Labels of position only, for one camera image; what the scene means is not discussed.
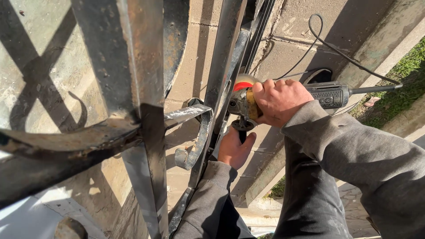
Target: hand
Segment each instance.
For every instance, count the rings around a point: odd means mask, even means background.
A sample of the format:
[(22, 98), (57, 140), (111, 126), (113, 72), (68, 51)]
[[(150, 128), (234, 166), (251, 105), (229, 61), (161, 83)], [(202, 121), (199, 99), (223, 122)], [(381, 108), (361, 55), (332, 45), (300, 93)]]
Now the hand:
[(246, 137), (245, 143), (242, 144), (239, 139), (239, 132), (230, 126), (229, 132), (221, 140), (217, 160), (232, 166), (236, 170), (240, 169), (247, 161), (256, 138), (257, 135), (252, 132)]
[(255, 83), (252, 86), (255, 101), (263, 111), (263, 116), (255, 121), (281, 128), (307, 102), (314, 100), (313, 96), (298, 81), (266, 80), (264, 84)]

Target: gray sweatshirt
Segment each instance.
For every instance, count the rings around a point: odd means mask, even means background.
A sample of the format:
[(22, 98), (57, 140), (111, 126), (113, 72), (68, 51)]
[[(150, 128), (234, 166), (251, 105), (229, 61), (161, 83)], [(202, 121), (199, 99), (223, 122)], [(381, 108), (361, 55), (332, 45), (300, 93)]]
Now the gray sweatshirt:
[[(362, 191), (361, 203), (383, 239), (425, 238), (425, 150), (348, 114), (331, 117), (317, 100), (305, 104), (281, 133), (328, 174)], [(175, 239), (215, 238), (236, 176), (229, 165), (208, 162)]]

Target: left hand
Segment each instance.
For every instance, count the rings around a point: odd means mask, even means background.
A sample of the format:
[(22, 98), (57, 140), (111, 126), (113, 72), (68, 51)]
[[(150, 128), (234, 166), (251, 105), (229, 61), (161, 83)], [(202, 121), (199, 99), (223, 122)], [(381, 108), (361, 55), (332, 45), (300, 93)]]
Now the left hand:
[(252, 132), (241, 143), (239, 139), (239, 132), (230, 126), (229, 132), (223, 137), (218, 151), (218, 161), (232, 166), (238, 170), (247, 161), (248, 155), (251, 152), (257, 135)]

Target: angle grinder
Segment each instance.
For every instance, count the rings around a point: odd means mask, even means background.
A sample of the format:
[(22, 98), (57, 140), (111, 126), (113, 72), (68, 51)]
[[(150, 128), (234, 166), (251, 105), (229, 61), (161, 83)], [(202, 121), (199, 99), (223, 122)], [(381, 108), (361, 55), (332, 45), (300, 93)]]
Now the angle grinder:
[[(256, 82), (260, 81), (251, 75), (238, 75), (227, 108), (229, 113), (239, 116), (232, 122), (232, 127), (239, 131), (239, 139), (242, 143), (246, 139), (247, 131), (254, 128), (254, 124), (248, 120), (255, 120), (263, 115), (252, 92), (252, 86)], [(349, 96), (357, 94), (355, 92), (357, 89), (349, 89), (343, 82), (314, 83), (305, 85), (305, 88), (315, 100), (319, 100), (323, 109), (344, 107), (348, 103)]]

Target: electric cable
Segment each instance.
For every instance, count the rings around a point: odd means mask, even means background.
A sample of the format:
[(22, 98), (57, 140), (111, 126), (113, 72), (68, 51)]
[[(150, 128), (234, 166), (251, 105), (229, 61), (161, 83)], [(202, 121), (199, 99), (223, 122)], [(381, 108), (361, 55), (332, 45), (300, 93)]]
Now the electric cable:
[[(320, 31), (319, 34), (316, 34), (316, 32), (313, 30), (312, 27), (312, 19), (314, 16), (319, 17), (320, 19)], [(386, 80), (388, 82), (391, 82), (395, 85), (387, 85), (387, 86), (373, 86), (373, 87), (364, 87), (364, 88), (358, 88), (358, 89), (350, 89), (351, 90), (351, 94), (361, 94), (361, 93), (367, 93), (367, 92), (371, 92), (370, 90), (372, 90), (372, 92), (376, 92), (376, 91), (385, 91), (385, 90), (394, 90), (394, 89), (398, 89), (400, 87), (403, 86), (403, 84), (401, 82), (395, 81), (393, 79), (387, 78), (385, 76), (382, 76), (380, 74), (377, 74), (369, 69), (367, 69), (366, 67), (362, 66), (361, 64), (355, 62), (354, 60), (352, 60), (349, 56), (345, 55), (344, 53), (340, 52), (339, 50), (337, 50), (335, 47), (329, 45), (328, 43), (326, 43), (324, 40), (322, 40), (320, 38), (320, 34), (322, 33), (322, 29), (323, 29), (323, 17), (319, 14), (319, 13), (315, 13), (313, 15), (310, 16), (309, 18), (309, 28), (310, 31), (312, 32), (313, 36), (316, 38), (316, 40), (314, 40), (314, 42), (312, 43), (312, 45), (310, 46), (310, 48), (307, 50), (307, 52), (303, 55), (303, 57), (301, 57), (301, 59), (288, 71), (286, 72), (283, 76), (276, 78), (274, 80), (280, 80), (282, 78), (287, 78), (287, 77), (292, 77), (292, 76), (296, 76), (296, 75), (300, 75), (300, 74), (304, 74), (304, 73), (308, 73), (311, 71), (316, 71), (318, 69), (321, 68), (315, 68), (315, 69), (311, 69), (311, 70), (307, 70), (304, 72), (300, 72), (300, 73), (296, 73), (296, 74), (292, 74), (292, 75), (287, 75), (289, 72), (291, 72), (295, 67), (297, 67), (297, 65), (306, 57), (306, 55), (310, 52), (310, 50), (313, 48), (313, 46), (316, 44), (317, 41), (320, 41), (323, 45), (327, 46), (329, 49), (333, 50), (334, 52), (338, 53), (338, 55), (342, 56), (343, 58), (345, 58), (347, 61), (349, 61), (351, 64), (357, 66), (360, 70), (366, 71), (367, 73), (376, 76), (380, 79)]]

